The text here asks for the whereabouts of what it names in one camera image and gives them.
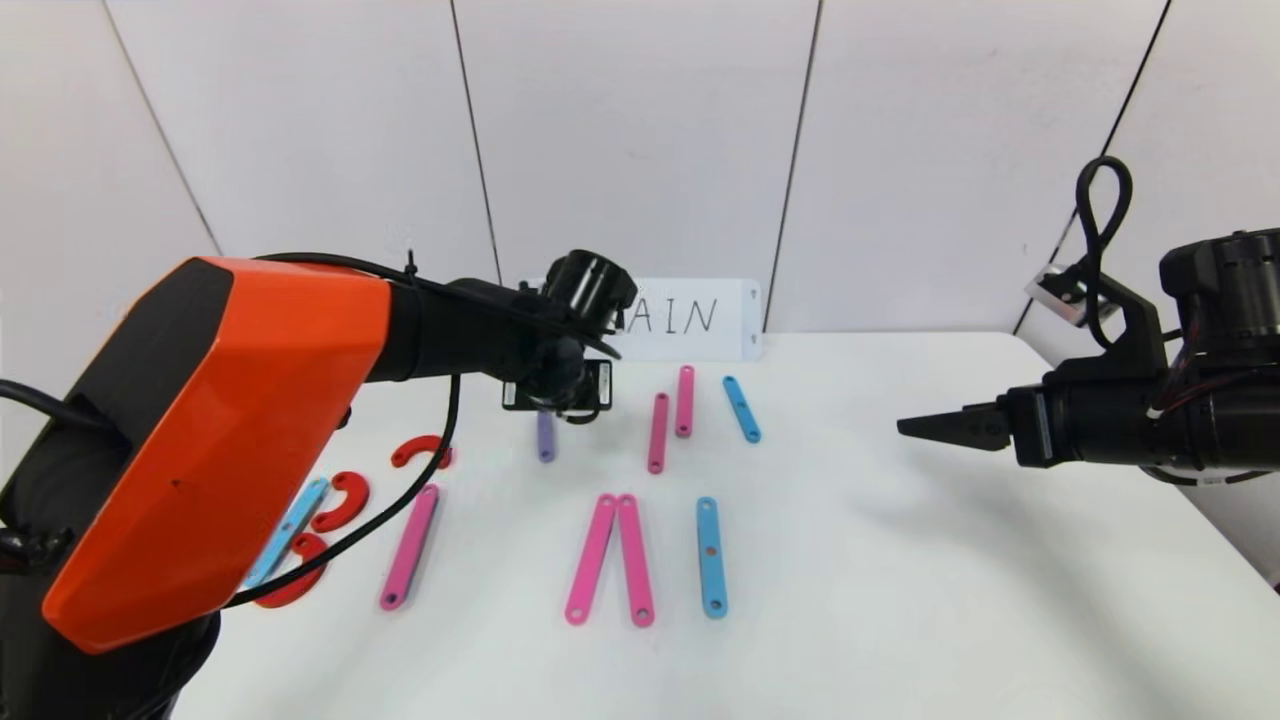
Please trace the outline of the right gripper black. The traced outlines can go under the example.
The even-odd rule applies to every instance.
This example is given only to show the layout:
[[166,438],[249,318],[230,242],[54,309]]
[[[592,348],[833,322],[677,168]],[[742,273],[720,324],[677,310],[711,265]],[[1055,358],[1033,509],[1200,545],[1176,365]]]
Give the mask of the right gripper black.
[[901,436],[998,452],[1012,443],[1019,465],[1064,462],[1126,466],[1158,464],[1144,384],[1028,386],[1000,402],[896,420]]

